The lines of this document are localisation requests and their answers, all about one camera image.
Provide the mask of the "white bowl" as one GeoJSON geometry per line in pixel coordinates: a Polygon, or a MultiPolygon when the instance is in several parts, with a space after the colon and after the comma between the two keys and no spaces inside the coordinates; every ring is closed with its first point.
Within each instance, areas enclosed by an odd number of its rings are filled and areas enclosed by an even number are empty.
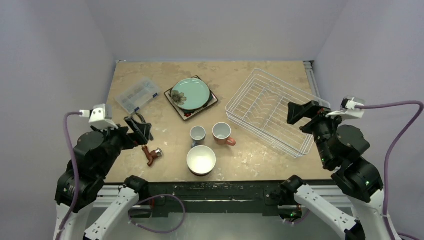
{"type": "Polygon", "coordinates": [[[198,145],[193,147],[186,156],[188,169],[196,176],[206,176],[216,166],[215,152],[208,146],[198,145]]]}

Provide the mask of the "pink floral mug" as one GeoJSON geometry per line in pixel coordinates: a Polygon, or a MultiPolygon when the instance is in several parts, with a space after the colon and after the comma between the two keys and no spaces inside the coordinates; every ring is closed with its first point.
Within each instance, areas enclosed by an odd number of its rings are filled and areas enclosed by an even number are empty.
{"type": "Polygon", "coordinates": [[[236,140],[231,137],[232,129],[225,122],[218,122],[212,128],[213,138],[216,144],[223,146],[235,146],[236,140]]]}

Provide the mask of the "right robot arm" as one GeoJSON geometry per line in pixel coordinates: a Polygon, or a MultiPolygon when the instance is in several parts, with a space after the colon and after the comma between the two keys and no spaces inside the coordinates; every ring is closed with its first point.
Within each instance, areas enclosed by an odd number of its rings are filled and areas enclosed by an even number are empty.
{"type": "Polygon", "coordinates": [[[364,105],[354,98],[345,98],[338,111],[317,101],[303,105],[290,102],[287,107],[289,125],[309,119],[300,131],[313,136],[323,168],[332,172],[332,180],[353,204],[356,217],[338,210],[297,175],[281,184],[279,205],[306,207],[345,240],[399,239],[384,207],[382,177],[378,169],[363,158],[370,143],[359,128],[343,124],[344,120],[362,118],[364,105]]]}

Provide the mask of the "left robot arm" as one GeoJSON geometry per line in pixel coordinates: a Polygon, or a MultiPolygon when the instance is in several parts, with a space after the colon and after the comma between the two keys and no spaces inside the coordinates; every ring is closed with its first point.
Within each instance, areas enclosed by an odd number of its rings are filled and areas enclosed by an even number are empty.
{"type": "Polygon", "coordinates": [[[127,125],[121,126],[104,117],[100,120],[90,119],[91,131],[80,136],[76,146],[73,146],[68,129],[69,116],[71,113],[67,113],[63,119],[63,130],[71,159],[57,182],[55,194],[57,205],[66,207],[67,211],[58,222],[55,233],[57,240],[64,238],[71,215],[79,213],[97,199],[122,151],[144,146],[151,139],[150,123],[127,116],[124,118],[127,125]]]}

